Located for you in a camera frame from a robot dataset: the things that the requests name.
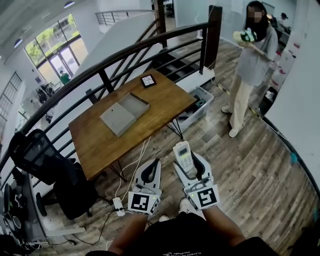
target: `white sneaker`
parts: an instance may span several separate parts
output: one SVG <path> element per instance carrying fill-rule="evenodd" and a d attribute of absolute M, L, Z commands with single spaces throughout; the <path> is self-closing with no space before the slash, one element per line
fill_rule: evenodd
<path fill-rule="evenodd" d="M 231 138 L 234 138 L 234 137 L 237 136 L 238 132 L 239 132 L 238 130 L 231 129 L 231 131 L 229 132 L 229 136 L 230 136 Z"/>
<path fill-rule="evenodd" d="M 190 212 L 190 202 L 188 199 L 183 198 L 180 201 L 180 209 L 179 209 L 179 214 L 185 212 L 186 214 L 188 214 Z"/>
<path fill-rule="evenodd" d="M 230 112 L 229 110 L 229 106 L 224 106 L 221 108 L 221 111 L 225 114 L 231 114 L 232 112 Z"/>
<path fill-rule="evenodd" d="M 160 217 L 160 219 L 159 219 L 159 222 L 166 222 L 166 221 L 168 221 L 169 220 L 169 218 L 166 216 L 166 215 L 162 215 L 161 217 Z"/>

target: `person's hand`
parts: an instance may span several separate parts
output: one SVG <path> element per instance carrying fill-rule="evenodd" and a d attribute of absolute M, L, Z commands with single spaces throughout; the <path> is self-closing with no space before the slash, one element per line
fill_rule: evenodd
<path fill-rule="evenodd" d="M 247 48 L 256 49 L 256 46 L 252 42 L 250 42 L 247 44 Z"/>
<path fill-rule="evenodd" d="M 239 42 L 238 45 L 243 48 L 247 48 L 247 42 Z"/>

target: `wooden table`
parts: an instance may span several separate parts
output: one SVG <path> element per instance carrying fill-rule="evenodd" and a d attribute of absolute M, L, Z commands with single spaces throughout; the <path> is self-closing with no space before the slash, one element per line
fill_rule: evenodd
<path fill-rule="evenodd" d="M 154 77 L 156 85 L 144 88 L 141 77 Z M 117 137 L 100 116 L 127 93 L 133 93 L 150 104 L 138 120 Z M 196 101 L 174 82 L 151 69 L 102 98 L 70 124 L 72 141 L 88 180 L 97 177 L 112 163 L 173 121 Z"/>

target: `white remote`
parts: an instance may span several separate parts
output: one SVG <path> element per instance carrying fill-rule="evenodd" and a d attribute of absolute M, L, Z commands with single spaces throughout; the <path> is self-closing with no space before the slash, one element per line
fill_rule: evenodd
<path fill-rule="evenodd" d="M 116 197 L 116 198 L 114 198 L 112 200 L 113 200 L 113 204 L 114 204 L 114 208 L 115 208 L 116 214 L 118 216 L 125 216 L 126 215 L 125 209 L 124 209 L 124 206 L 122 205 L 120 197 Z"/>
<path fill-rule="evenodd" d="M 175 159 L 186 172 L 190 171 L 194 166 L 194 161 L 192 160 L 191 150 L 188 141 L 182 141 L 177 143 L 173 147 L 173 152 Z"/>

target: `ceiling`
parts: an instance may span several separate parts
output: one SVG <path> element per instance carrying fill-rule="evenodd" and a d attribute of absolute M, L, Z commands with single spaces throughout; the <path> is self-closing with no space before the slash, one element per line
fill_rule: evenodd
<path fill-rule="evenodd" d="M 0 0 L 0 55 L 8 57 L 13 53 L 18 38 L 26 40 L 32 34 L 41 32 L 50 20 L 68 9 L 68 0 Z M 73 0 L 77 4 L 85 0 Z"/>

